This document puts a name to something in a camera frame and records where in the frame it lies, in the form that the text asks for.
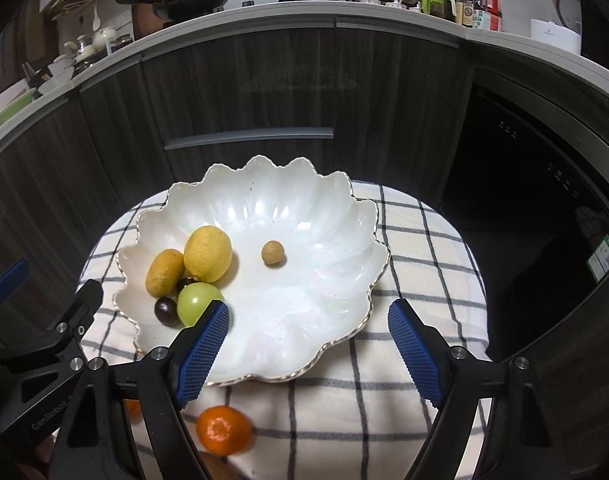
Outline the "dark purple plum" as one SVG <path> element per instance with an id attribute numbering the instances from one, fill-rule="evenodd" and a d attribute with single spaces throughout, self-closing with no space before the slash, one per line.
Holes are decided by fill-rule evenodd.
<path id="1" fill-rule="evenodd" d="M 164 326 L 178 325 L 178 305 L 171 297 L 161 297 L 155 303 L 155 315 Z"/>

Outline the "yellow mango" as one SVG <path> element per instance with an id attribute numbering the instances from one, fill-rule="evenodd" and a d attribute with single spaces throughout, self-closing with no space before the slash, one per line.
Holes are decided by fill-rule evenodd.
<path id="1" fill-rule="evenodd" d="M 184 255 L 176 249 L 164 249 L 149 266 L 145 286 L 155 298 L 170 296 L 185 272 Z"/>

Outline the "yellow lemon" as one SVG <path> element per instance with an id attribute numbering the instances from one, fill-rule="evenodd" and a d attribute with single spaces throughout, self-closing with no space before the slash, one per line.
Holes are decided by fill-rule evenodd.
<path id="1" fill-rule="evenodd" d="M 184 247 L 185 271 L 199 281 L 214 283 L 230 268 L 233 246 L 228 235 L 216 226 L 201 226 Z"/>

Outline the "small tan longan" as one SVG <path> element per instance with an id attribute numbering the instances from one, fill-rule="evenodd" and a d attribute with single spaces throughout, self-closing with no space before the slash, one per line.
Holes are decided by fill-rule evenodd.
<path id="1" fill-rule="evenodd" d="M 267 266 L 279 266 L 286 258 L 284 246 L 277 240 L 269 240 L 262 247 L 261 258 Z"/>

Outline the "left orange mandarin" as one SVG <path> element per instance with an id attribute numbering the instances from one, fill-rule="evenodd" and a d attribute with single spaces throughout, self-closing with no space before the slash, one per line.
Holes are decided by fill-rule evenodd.
<path id="1" fill-rule="evenodd" d="M 126 413 L 128 413 L 132 422 L 137 422 L 137 420 L 142 417 L 142 408 L 140 402 L 137 400 L 128 399 L 124 401 L 124 405 L 126 406 Z"/>

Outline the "orange mandarin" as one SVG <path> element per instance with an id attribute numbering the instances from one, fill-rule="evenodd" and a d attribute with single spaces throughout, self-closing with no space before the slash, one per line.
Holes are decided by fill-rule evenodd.
<path id="1" fill-rule="evenodd" d="M 142 408 L 140 402 L 137 400 L 128 399 L 124 401 L 124 405 L 126 406 L 126 413 L 128 413 L 132 422 L 137 422 L 137 420 L 142 417 Z"/>
<path id="2" fill-rule="evenodd" d="M 245 452 L 254 440 L 254 426 L 242 412 L 227 405 L 213 406 L 196 420 L 201 445 L 219 457 Z"/>

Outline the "dark grape in bowl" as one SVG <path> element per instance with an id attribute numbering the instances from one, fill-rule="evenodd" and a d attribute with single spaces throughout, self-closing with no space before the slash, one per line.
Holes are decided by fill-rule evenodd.
<path id="1" fill-rule="evenodd" d="M 182 290 L 190 285 L 190 284 L 194 284 L 196 283 L 196 280 L 194 278 L 182 278 L 182 280 L 178 281 L 178 284 L 176 284 L 176 291 L 177 292 L 182 292 Z"/>

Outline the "green round plum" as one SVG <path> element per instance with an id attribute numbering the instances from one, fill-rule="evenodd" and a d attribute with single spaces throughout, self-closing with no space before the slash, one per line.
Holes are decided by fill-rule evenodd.
<path id="1" fill-rule="evenodd" d="M 178 294 L 178 319 L 186 326 L 194 326 L 213 300 L 222 300 L 223 295 L 216 286 L 209 283 L 186 285 Z"/>

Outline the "right orange mandarin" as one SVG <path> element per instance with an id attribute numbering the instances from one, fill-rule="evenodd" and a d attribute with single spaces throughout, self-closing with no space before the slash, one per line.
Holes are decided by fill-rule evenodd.
<path id="1" fill-rule="evenodd" d="M 227 405 L 213 406 L 196 420 L 201 445 L 219 457 L 245 452 L 254 440 L 254 426 L 242 412 Z"/>

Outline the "white blue checked cloth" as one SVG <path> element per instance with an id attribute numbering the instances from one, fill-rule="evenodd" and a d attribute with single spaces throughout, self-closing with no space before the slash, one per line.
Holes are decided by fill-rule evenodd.
<path id="1" fill-rule="evenodd" d="M 411 381 L 388 328 L 403 298 L 450 344 L 484 359 L 489 343 L 481 274 L 461 235 L 438 211 L 383 185 L 351 182 L 378 207 L 377 237 L 390 252 L 355 336 L 327 349 L 287 382 L 205 386 L 182 415 L 189 430 L 207 408 L 227 405 L 254 426 L 230 465 L 247 479 L 401 479 L 423 445 L 435 409 Z"/>

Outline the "white scalloped ceramic bowl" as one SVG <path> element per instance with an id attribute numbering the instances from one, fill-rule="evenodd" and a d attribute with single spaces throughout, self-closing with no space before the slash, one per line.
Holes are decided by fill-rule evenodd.
<path id="1" fill-rule="evenodd" d="M 239 169 L 216 164 L 198 182 L 173 184 L 160 208 L 137 216 L 135 240 L 116 258 L 123 282 L 112 302 L 135 325 L 138 351 L 170 344 L 175 329 L 156 318 L 146 273 L 159 252 L 217 226 L 233 245 L 218 284 L 230 328 L 208 384 L 287 382 L 369 320 L 390 259 L 378 217 L 374 200 L 357 197 L 344 172 L 320 174 L 303 157 L 284 166 L 262 155 Z M 279 266 L 261 258 L 269 240 L 284 246 Z"/>

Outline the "white teapot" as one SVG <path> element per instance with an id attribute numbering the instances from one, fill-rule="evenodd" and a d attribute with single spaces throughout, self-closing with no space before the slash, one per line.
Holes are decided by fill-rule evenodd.
<path id="1" fill-rule="evenodd" d="M 111 44 L 117 37 L 117 31 L 112 27 L 98 29 L 93 36 L 93 47 L 96 51 L 106 50 L 108 44 Z"/>

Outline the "dark soy sauce bottle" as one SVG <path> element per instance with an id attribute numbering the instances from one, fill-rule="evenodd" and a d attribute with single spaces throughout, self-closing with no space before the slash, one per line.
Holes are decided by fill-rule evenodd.
<path id="1" fill-rule="evenodd" d="M 461 0 L 461 24 L 472 28 L 475 21 L 475 0 Z"/>

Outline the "red label bottle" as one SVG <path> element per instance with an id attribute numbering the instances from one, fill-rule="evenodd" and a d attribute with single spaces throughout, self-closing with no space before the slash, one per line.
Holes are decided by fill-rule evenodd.
<path id="1" fill-rule="evenodd" d="M 483 28 L 499 32 L 502 29 L 501 0 L 482 0 Z"/>

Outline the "green sauce bottle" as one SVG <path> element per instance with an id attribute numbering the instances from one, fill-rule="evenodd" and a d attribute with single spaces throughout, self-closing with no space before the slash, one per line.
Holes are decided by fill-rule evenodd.
<path id="1" fill-rule="evenodd" d="M 420 0 L 420 11 L 423 14 L 432 15 L 436 18 L 445 18 L 448 21 L 455 21 L 452 0 Z"/>

